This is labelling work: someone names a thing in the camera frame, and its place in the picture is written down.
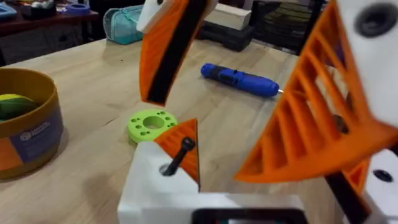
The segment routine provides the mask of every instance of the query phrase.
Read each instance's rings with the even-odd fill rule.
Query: teal bag
[[[106,38],[118,44],[142,40],[144,34],[136,29],[142,5],[108,10],[103,19]]]

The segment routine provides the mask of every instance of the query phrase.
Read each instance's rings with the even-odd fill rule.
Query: wooden table
[[[133,113],[155,108],[140,101],[140,49],[141,43],[100,40],[9,66],[55,80],[66,128],[54,160],[31,175],[0,183],[0,223],[117,223],[116,207],[136,147],[126,123]],[[200,77],[204,63],[219,63],[283,87],[296,59],[254,43],[236,53],[196,40],[166,110],[179,121],[198,118],[203,191],[299,194],[310,223],[341,223],[341,210],[323,178],[284,184],[233,180],[277,97],[263,99]]]

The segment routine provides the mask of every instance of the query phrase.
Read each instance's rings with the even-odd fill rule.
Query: white box
[[[218,3],[205,20],[232,29],[243,30],[249,25],[250,16],[250,10]]]

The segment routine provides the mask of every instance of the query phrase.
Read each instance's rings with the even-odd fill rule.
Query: blue screwdriver
[[[278,83],[269,78],[259,77],[219,65],[206,63],[202,66],[200,72],[205,78],[216,80],[257,96],[271,97],[278,93],[283,93],[283,90],[279,89]]]

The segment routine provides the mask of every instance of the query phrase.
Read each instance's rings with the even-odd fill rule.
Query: green ring
[[[139,143],[153,141],[162,133],[177,125],[175,117],[158,109],[140,111],[130,117],[127,130],[130,138]]]

